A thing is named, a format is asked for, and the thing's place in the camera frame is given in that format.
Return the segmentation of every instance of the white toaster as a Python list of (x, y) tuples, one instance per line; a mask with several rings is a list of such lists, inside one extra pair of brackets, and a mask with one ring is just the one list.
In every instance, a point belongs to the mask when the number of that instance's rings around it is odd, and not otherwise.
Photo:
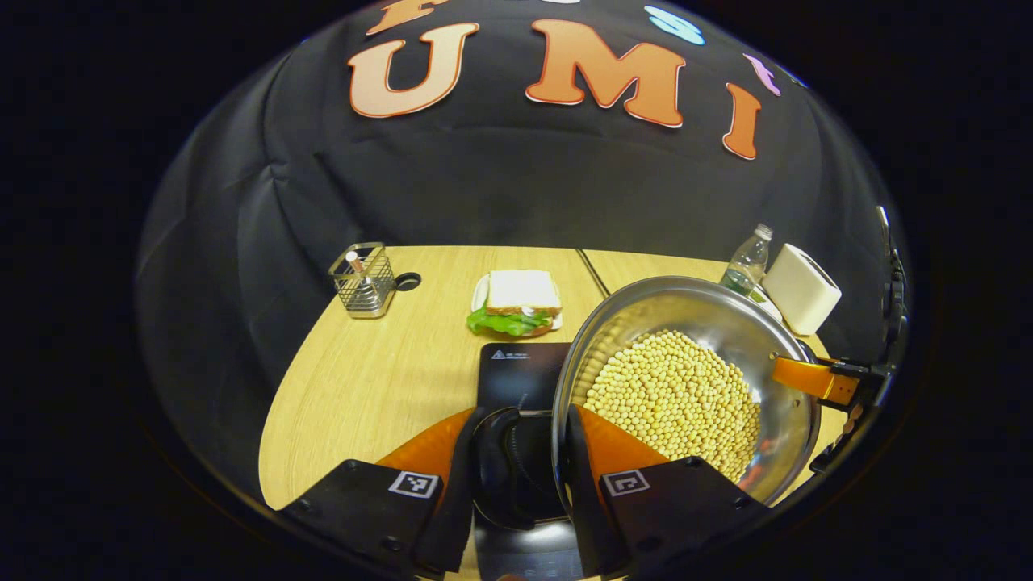
[(782, 246), (762, 285), (797, 335), (817, 331), (843, 296), (825, 271), (791, 244)]

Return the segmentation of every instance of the bottle cap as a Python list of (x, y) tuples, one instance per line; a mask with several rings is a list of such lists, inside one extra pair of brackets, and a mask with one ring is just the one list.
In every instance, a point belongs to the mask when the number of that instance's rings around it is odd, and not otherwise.
[(774, 232), (775, 231), (773, 231), (772, 228), (765, 226), (764, 224), (757, 224), (757, 230), (753, 231), (753, 234), (757, 235), (762, 240), (766, 240), (768, 242), (771, 242), (772, 241), (772, 233), (774, 233)]

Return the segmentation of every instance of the black fabric backdrop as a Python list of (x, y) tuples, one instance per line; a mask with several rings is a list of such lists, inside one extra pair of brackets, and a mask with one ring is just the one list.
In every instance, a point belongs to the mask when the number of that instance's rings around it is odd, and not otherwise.
[[(698, 26), (706, 45), (661, 31), (641, 4), (616, 0), (451, 0), (367, 37), (384, 4), (314, 34), (228, 95), (169, 167), (145, 226), (136, 305), (155, 387), (188, 444), (243, 490), (261, 497), (269, 404), (334, 296), (326, 268), (357, 241), (726, 261), (763, 221), (775, 231), (772, 259), (786, 242), (802, 247), (843, 289), (819, 330), (832, 355), (879, 354), (888, 273), (875, 206), (888, 205), (887, 192), (836, 114), (776, 61), (663, 3), (653, 4)], [(544, 54), (531, 23), (550, 18), (593, 27), (618, 56), (637, 42), (683, 56), (684, 125), (604, 110), (588, 91), (576, 106), (530, 101), (524, 90)], [(351, 56), (404, 39), (389, 83), (412, 87), (427, 71), (419, 35), (459, 22), (480, 30), (467, 39), (447, 97), (390, 119), (351, 110)], [(780, 97), (743, 53), (776, 73)], [(721, 145), (731, 119), (725, 83), (762, 104), (753, 161)], [(580, 75), (577, 84), (587, 89)]]

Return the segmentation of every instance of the wooden table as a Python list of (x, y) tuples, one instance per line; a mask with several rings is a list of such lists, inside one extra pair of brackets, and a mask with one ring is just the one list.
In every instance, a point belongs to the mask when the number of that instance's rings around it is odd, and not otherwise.
[[(661, 275), (717, 282), (725, 263), (587, 250), (611, 293)], [(563, 301), (563, 327), (522, 341), (572, 341), (604, 295), (576, 250), (479, 246), (387, 249), (396, 273), (422, 282), (397, 293), (387, 314), (359, 320), (338, 299), (316, 322), (273, 400), (262, 432), (258, 476), (265, 502), (282, 509), (342, 461), (376, 462), (438, 421), (473, 407), (480, 347), (498, 341), (466, 328), (477, 280), (491, 270), (552, 272)], [(826, 357), (816, 336), (803, 338)], [(815, 454), (835, 439), (845, 417), (822, 407)], [(810, 477), (805, 470), (790, 490)], [(457, 579), (478, 579), (472, 541)]]

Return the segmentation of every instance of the sandwich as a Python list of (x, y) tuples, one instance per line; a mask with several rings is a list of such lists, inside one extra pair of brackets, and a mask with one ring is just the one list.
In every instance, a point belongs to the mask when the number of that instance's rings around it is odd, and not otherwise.
[(474, 333), (491, 329), (513, 337), (537, 337), (553, 329), (562, 309), (547, 271), (493, 270), (488, 275), (488, 298), (466, 318), (466, 326)]

